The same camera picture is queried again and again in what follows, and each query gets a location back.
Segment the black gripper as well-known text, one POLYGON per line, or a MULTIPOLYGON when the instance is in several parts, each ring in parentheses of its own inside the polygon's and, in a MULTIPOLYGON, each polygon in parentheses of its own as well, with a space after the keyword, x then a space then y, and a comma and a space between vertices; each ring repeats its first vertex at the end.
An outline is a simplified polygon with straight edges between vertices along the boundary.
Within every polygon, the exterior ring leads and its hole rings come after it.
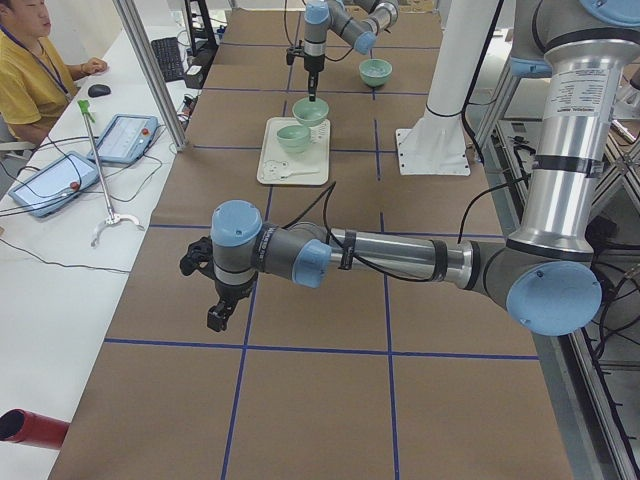
POLYGON ((308 72, 308 98, 310 102, 315 102, 317 98, 319 74, 324 70, 324 55, 314 56, 306 54, 304 57, 304 68, 308 72))
POLYGON ((215 290, 219 299, 207 312, 207 327, 215 332, 225 331, 237 304, 251 295, 255 285, 255 279, 237 285, 216 280, 215 290))

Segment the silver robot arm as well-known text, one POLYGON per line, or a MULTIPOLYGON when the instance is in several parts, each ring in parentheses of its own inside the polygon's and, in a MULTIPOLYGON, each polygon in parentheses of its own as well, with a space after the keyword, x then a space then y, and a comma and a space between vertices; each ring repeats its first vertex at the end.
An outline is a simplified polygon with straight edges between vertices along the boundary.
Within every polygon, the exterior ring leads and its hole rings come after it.
POLYGON ((307 1, 304 12, 302 57, 308 73, 309 100, 316 101, 319 74, 324 70, 327 33, 334 32, 356 52, 366 55, 381 31, 393 26, 399 16, 397 1, 355 1, 366 11, 363 20, 355 19, 342 1, 307 1))
POLYGON ((635 1, 520 1, 514 60, 541 61, 551 78, 520 225, 504 243, 340 230, 297 219, 262 220, 243 200, 216 208, 197 268, 219 299, 207 324, 223 331, 260 274, 311 288, 331 264, 392 278, 450 282, 489 297, 525 328, 547 336, 589 323, 601 304, 585 230, 624 67, 639 54, 635 1))

